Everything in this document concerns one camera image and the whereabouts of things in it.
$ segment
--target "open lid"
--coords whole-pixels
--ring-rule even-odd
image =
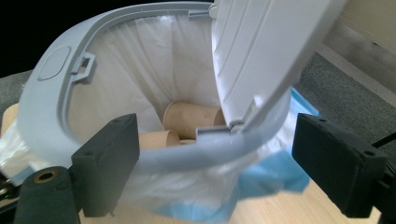
[[[212,51],[229,127],[260,125],[299,78],[346,0],[216,0]]]

